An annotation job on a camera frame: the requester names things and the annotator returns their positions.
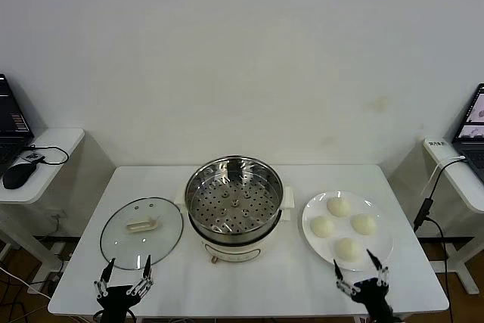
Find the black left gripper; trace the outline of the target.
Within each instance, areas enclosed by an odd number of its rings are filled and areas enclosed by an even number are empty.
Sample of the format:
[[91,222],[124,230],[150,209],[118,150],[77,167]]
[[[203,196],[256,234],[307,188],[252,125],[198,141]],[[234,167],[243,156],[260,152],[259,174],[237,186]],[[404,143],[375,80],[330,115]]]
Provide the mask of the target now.
[[136,322],[137,318],[131,308],[140,303],[140,296],[144,296],[154,283],[151,277],[151,255],[147,256],[142,277],[138,283],[133,286],[123,285],[107,288],[115,260],[115,258],[112,258],[101,272],[100,279],[94,281],[97,301],[101,306],[101,310],[96,312],[96,322],[124,323],[127,318]]

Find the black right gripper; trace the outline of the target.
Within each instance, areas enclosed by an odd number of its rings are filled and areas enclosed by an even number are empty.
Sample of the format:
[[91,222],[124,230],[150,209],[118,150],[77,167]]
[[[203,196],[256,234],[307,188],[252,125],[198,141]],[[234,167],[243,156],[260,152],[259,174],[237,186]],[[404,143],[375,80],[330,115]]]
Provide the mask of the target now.
[[377,278],[370,278],[353,284],[345,281],[336,260],[334,260],[334,270],[337,278],[337,287],[346,295],[351,295],[356,303],[363,304],[368,311],[371,322],[397,322],[393,310],[386,301],[389,291],[388,274],[389,269],[384,267],[381,261],[369,250],[366,249],[375,269]]

